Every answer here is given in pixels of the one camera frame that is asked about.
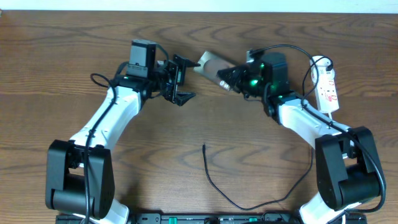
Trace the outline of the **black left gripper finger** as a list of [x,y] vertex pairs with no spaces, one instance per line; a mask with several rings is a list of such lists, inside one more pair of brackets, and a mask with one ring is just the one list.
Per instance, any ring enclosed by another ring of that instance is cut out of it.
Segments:
[[174,98],[174,103],[178,106],[183,106],[187,101],[195,97],[196,94],[194,92],[182,92],[178,91]]
[[198,62],[193,62],[185,57],[174,54],[173,61],[180,67],[200,67]]

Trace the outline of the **white power strip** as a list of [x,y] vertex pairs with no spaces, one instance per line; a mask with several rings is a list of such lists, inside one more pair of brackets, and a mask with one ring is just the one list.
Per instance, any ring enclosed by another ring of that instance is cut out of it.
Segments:
[[339,109],[338,95],[335,85],[335,71],[325,68],[312,70],[312,82],[315,87],[317,108],[321,113],[332,113]]

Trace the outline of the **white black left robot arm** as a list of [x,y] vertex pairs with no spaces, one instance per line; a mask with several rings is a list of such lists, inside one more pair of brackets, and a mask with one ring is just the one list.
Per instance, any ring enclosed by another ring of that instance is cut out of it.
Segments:
[[91,119],[69,140],[47,151],[45,205],[80,217],[82,223],[127,223],[129,208],[115,197],[111,153],[146,100],[163,96],[182,106],[195,96],[178,91],[197,62],[174,55],[145,64],[123,62],[105,86],[107,95]]

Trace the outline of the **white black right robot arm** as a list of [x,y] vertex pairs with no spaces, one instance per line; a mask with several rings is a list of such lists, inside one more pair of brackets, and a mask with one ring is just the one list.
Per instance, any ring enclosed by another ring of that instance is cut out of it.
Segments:
[[359,223],[382,208],[386,180],[372,132],[337,123],[293,91],[284,54],[254,54],[217,76],[245,97],[260,97],[269,117],[313,148],[318,192],[300,207],[302,223]]

